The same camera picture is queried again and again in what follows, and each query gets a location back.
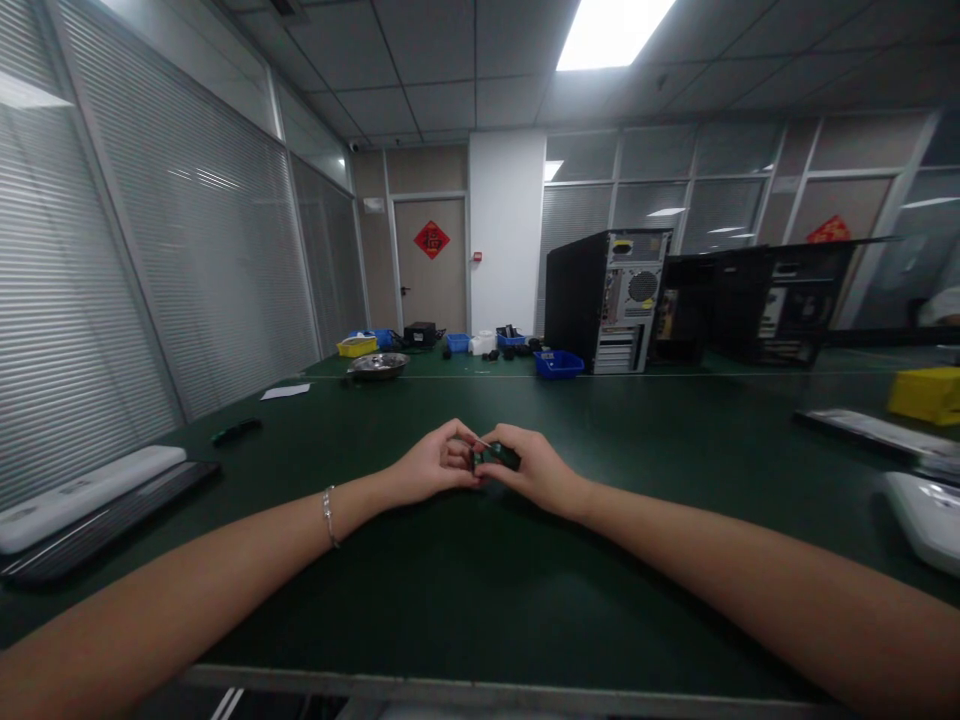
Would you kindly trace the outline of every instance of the door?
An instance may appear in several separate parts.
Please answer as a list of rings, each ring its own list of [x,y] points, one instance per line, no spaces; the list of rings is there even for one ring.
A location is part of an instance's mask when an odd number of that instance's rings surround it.
[[[467,331],[466,242],[463,200],[397,202],[397,257],[403,324],[433,322],[447,332]],[[415,242],[430,222],[450,238],[436,256]]]

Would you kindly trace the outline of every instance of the ceiling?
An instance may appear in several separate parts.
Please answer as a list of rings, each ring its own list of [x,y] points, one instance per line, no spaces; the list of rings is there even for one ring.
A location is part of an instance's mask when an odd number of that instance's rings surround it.
[[[960,101],[957,0],[677,0],[627,68],[554,71],[577,0],[222,0],[348,142]]]

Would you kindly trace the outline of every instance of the hand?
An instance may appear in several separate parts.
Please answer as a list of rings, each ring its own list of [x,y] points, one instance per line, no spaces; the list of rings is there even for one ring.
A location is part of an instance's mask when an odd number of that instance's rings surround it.
[[[586,512],[593,483],[571,470],[543,435],[513,425],[497,425],[483,440],[513,448],[520,456],[520,471],[484,463],[474,469],[478,478],[499,480],[547,512],[568,520],[579,520]]]
[[[402,458],[384,471],[384,492],[390,505],[421,502],[441,490],[475,488],[480,484],[470,472],[472,446],[477,434],[459,420],[450,420],[424,435]]]

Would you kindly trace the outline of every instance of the blue plastic bin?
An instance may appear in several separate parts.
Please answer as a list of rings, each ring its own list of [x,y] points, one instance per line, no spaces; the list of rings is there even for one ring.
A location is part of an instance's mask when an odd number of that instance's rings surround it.
[[[356,335],[358,332],[362,332],[364,335],[375,335],[377,337],[377,347],[380,350],[386,350],[393,345],[393,332],[391,330],[357,330],[350,334]]]
[[[523,345],[527,341],[526,335],[521,335],[518,338],[508,338],[505,335],[497,333],[497,347],[508,347],[510,345]]]
[[[537,372],[548,380],[573,378],[583,372],[583,360],[566,350],[548,350],[534,353]]]
[[[450,352],[467,352],[470,349],[470,336],[465,333],[448,333],[447,347]]]

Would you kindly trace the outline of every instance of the metal bowl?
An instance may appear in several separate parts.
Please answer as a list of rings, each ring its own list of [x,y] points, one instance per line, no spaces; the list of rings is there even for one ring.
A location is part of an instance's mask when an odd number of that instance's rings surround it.
[[[390,380],[403,374],[410,356],[403,353],[374,353],[358,357],[347,370],[357,380]]]

